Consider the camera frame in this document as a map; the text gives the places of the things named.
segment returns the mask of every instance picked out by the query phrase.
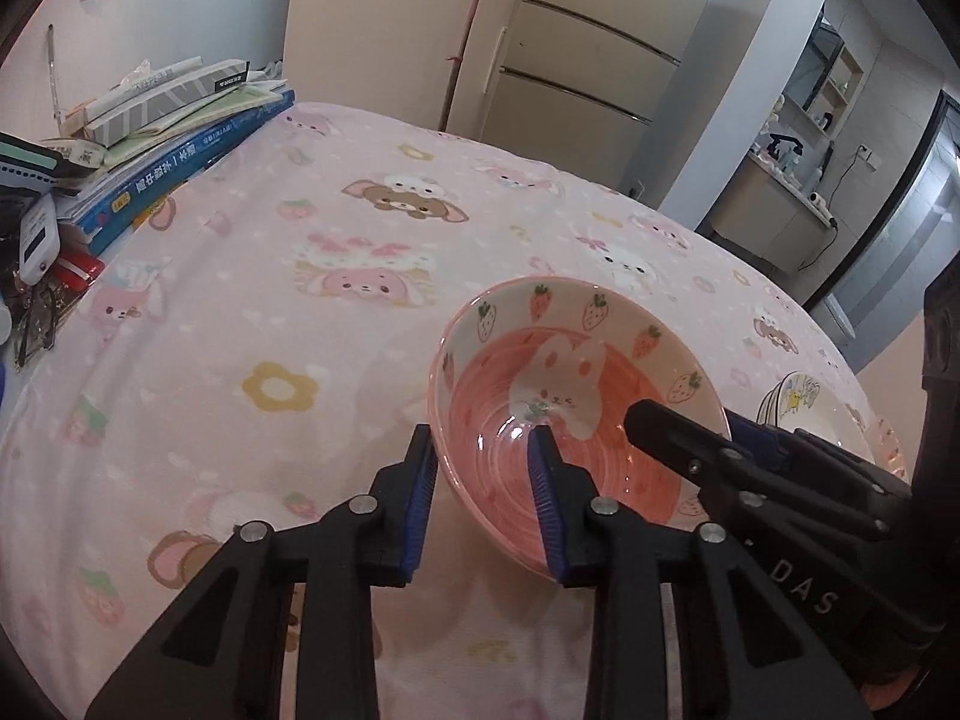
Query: table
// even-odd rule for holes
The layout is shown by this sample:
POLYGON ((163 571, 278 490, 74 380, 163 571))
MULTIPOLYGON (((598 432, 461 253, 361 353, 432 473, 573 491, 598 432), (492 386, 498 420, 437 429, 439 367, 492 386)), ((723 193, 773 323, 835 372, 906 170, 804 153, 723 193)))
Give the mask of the table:
MULTIPOLYGON (((661 215, 481 143, 298 105, 136 231, 0 445, 0 620, 68 717, 234 523, 312 521, 398 461, 445 322, 529 274, 637 300, 738 413, 806 370, 872 420, 796 303, 661 215)), ((373 596, 383 716, 581 716, 591 601, 501 555, 438 483, 414 584, 373 596)))

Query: blue book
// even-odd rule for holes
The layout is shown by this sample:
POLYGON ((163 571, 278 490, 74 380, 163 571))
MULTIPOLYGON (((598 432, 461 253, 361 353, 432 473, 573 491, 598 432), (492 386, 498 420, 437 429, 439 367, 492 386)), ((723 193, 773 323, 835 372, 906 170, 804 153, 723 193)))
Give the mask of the blue book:
POLYGON ((67 240, 87 242, 89 252, 99 254, 142 210, 237 146, 256 129, 293 105, 294 99, 294 91, 288 89, 282 93, 282 100, 276 103, 241 111, 222 122, 211 124, 186 141, 177 141, 171 148, 162 149, 155 159, 74 220, 69 226, 76 232, 68 234, 67 240))

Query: red object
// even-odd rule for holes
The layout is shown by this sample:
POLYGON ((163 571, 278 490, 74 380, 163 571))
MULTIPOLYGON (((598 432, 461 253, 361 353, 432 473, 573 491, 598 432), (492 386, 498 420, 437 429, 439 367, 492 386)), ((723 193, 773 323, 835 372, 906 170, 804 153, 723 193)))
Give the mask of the red object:
POLYGON ((86 254, 75 248, 64 247, 59 257, 56 257, 51 271, 54 276, 64 282, 64 286, 72 292, 83 293, 102 274, 106 266, 103 260, 86 254))

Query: pink bowl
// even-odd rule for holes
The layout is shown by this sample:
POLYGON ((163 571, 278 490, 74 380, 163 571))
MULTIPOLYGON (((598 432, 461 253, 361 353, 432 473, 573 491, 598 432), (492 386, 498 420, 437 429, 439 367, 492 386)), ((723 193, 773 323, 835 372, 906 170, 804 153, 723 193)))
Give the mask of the pink bowl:
POLYGON ((548 576, 527 476, 531 428, 549 424, 563 457, 600 493, 651 522, 692 530, 697 488, 627 442, 637 400, 667 403, 730 437, 696 358, 622 295, 547 277, 508 281, 453 317, 430 368, 427 413, 443 472, 508 555, 548 576))

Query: black door frame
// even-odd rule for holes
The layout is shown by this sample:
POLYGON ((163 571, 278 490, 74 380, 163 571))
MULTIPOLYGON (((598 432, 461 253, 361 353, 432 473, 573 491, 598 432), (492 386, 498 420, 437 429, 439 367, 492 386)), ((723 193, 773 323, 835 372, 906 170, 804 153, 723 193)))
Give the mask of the black door frame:
POLYGON ((896 186, 894 186, 890 196, 887 197, 886 202, 880 207, 880 210, 877 211, 874 220, 870 222, 867 229, 864 230, 856 243, 853 244, 851 250, 847 252, 847 256, 844 257, 840 261, 840 264, 833 269, 832 273, 827 276, 824 283, 819 285, 816 292, 810 295, 810 298, 803 303, 803 307, 808 312, 812 311, 817 303, 826 298, 827 295, 833 291, 833 288, 840 283, 840 279, 847 275, 850 269, 856 265, 856 261, 860 259, 861 255, 877 240, 877 236, 883 231, 883 228, 885 228, 894 213, 896 213, 896 209, 906 200, 910 188, 920 175, 920 171, 923 170, 923 163, 926 161, 926 156, 930 153, 930 148, 933 148, 933 142, 937 139, 937 133, 940 131, 940 127, 942 127, 944 119, 947 117, 947 110, 949 110, 949 108, 953 108, 960 113, 960 103, 945 91, 940 90, 937 103, 933 107, 933 113, 930 114, 930 121, 926 123, 925 129, 923 129, 923 135, 920 135, 920 143, 918 143, 917 149, 913 152, 913 156, 910 157, 910 161, 906 164, 904 174, 899 177, 899 181, 896 182, 896 186))

